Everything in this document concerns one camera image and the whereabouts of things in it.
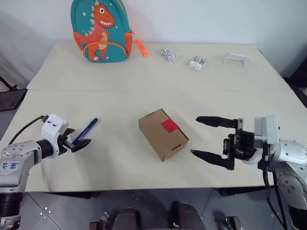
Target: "backpack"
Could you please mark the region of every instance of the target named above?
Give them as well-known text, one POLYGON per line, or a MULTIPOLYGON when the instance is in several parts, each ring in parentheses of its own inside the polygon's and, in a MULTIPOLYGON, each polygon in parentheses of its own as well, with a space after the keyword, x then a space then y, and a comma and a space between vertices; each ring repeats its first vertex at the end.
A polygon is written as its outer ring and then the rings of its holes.
POLYGON ((129 57, 132 35, 121 0, 73 0, 73 37, 91 62, 119 62, 129 57))

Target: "red label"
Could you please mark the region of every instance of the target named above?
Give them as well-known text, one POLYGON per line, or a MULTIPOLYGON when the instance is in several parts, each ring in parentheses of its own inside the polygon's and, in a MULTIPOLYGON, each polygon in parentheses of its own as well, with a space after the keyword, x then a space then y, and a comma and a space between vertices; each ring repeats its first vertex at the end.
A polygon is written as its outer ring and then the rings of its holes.
POLYGON ((179 126, 171 119, 162 122, 161 125, 166 129, 168 133, 174 132, 175 130, 179 129, 179 126))

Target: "blue pen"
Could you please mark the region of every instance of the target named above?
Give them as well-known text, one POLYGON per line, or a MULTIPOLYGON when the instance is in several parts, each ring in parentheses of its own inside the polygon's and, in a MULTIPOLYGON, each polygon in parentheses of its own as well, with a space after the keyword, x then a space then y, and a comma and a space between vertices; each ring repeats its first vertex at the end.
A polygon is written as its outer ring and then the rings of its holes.
POLYGON ((85 130, 73 141, 74 145, 77 145, 80 140, 93 128, 93 126, 97 123, 98 118, 95 118, 91 123, 85 128, 85 130))

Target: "orange dinosaur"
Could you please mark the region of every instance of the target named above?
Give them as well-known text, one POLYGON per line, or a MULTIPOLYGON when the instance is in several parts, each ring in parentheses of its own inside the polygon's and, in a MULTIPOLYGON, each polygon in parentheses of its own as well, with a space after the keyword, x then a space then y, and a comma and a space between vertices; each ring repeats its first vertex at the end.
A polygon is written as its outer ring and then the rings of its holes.
MULTIPOLYGON (((96 0, 95 6, 92 6, 92 15, 91 23, 94 27, 90 28, 88 33, 85 33, 85 36, 77 34, 77 38, 79 38, 80 42, 85 43, 86 45, 92 42, 107 42, 108 37, 110 37, 110 33, 105 30, 105 28, 111 28, 114 26, 114 18, 107 10, 106 6, 103 4, 99 4, 96 0)), ((108 59, 106 56, 107 44, 96 44, 88 46, 88 57, 92 61, 99 61, 100 57, 95 55, 95 52, 100 50, 100 56, 104 59, 108 59)))

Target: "wooden table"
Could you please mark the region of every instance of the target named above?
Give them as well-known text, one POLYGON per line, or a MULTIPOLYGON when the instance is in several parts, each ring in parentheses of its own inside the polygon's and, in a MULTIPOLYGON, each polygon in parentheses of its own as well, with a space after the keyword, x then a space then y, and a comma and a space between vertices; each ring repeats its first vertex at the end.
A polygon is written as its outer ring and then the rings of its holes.
MULTIPOLYGON (((44 159, 30 171, 27 191, 94 191, 110 189, 241 187, 263 185, 256 165, 236 160, 234 171, 208 164, 190 149, 222 154, 223 139, 233 129, 213 128, 195 121, 200 115, 243 118, 253 130, 254 117, 276 114, 281 138, 307 145, 307 111, 292 91, 280 92, 97 92, 28 91, 0 149, 33 118, 54 113, 76 129, 75 136, 94 118, 85 149, 44 159), (138 128, 138 119, 165 109, 190 141, 174 157, 161 162, 138 128)), ((41 122, 18 138, 40 140, 41 122)))
POLYGON ((43 67, 28 85, 29 90, 54 91, 290 91, 290 87, 254 45, 145 44, 150 56, 143 58, 133 47, 120 63, 91 63, 74 42, 56 44, 43 67), (173 63, 159 55, 163 46, 178 52, 173 63), (242 63, 228 61, 225 53, 252 57, 242 63), (199 55, 208 60, 200 72, 188 67, 199 55))

